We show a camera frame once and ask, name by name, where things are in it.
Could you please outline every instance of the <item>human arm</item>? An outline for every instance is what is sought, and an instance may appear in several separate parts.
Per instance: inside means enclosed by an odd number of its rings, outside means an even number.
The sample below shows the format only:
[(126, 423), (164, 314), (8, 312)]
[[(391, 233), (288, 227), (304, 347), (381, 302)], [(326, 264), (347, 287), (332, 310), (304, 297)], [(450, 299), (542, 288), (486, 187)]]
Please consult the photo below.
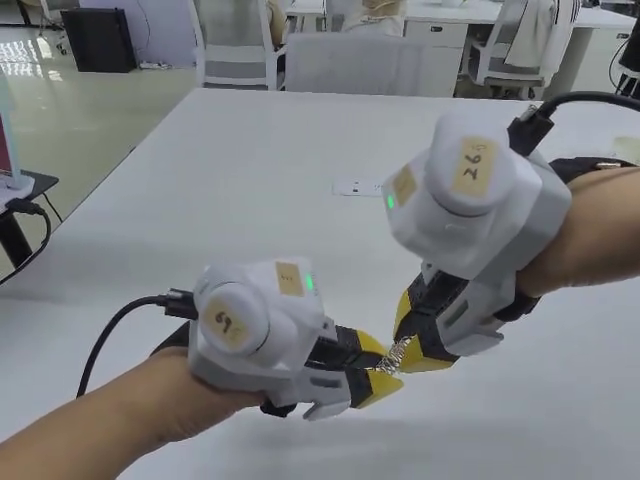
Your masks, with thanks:
[(0, 478), (113, 480), (145, 454), (261, 401), (204, 386), (186, 351), (167, 349), (0, 444)]
[(529, 296), (640, 275), (640, 168), (588, 173), (569, 188), (560, 232), (518, 276)]

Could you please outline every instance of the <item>black usb cable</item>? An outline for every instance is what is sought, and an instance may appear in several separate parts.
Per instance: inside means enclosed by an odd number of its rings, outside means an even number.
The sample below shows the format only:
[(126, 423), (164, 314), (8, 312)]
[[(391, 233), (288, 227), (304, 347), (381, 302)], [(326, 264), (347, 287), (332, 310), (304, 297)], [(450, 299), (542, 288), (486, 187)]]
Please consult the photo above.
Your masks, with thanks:
[(51, 240), (51, 219), (49, 218), (49, 215), (44, 210), (44, 208), (42, 208), (40, 205), (38, 205), (37, 203), (31, 202), (29, 200), (16, 198), (7, 202), (6, 209), (11, 213), (22, 213), (25, 215), (41, 216), (44, 219), (46, 230), (45, 230), (42, 243), (40, 244), (40, 247), (35, 252), (33, 252), (29, 256), (29, 258), (27, 258), (24, 262), (18, 265), (18, 267), (16, 267), (16, 269), (13, 272), (11, 272), (9, 275), (7, 275), (2, 280), (0, 280), (0, 286), (4, 285), (13, 277), (15, 277), (20, 272), (22, 272), (25, 268), (27, 268), (27, 266), (31, 262), (33, 262), (44, 251), (44, 249), (49, 244), (49, 240)]

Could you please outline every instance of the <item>metal spring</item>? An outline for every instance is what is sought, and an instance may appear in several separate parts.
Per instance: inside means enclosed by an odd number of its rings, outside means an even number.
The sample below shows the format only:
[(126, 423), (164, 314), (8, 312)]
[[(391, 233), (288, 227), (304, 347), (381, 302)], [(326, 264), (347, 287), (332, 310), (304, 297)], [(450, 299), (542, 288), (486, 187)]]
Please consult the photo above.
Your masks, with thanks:
[(375, 370), (386, 373), (387, 375), (395, 375), (400, 368), (400, 364), (404, 358), (404, 352), (410, 341), (411, 337), (404, 337), (391, 345), (389, 353), (380, 360)]

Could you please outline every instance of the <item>white floor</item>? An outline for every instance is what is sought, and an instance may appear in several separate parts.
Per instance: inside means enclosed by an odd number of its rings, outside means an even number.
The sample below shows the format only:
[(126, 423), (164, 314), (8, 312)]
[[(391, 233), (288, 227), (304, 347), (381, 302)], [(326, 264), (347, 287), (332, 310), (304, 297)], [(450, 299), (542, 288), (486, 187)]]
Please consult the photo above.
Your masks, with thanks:
[[(11, 119), (20, 164), (60, 178), (49, 197), (65, 217), (191, 90), (194, 74), (79, 73), (73, 57), (55, 49), (56, 35), (45, 37), (0, 29), (0, 67), (16, 104)], [(20, 221), (32, 245), (39, 244), (41, 221)], [(8, 271), (0, 251), (0, 278)]]

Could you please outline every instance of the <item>black speaker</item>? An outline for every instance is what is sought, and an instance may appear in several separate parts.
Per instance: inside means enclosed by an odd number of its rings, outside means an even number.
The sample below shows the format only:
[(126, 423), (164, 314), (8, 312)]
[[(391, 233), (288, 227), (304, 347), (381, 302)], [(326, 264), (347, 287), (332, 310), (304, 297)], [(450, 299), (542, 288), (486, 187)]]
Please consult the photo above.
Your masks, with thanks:
[(127, 73), (138, 63), (124, 10), (74, 8), (62, 21), (80, 72)]

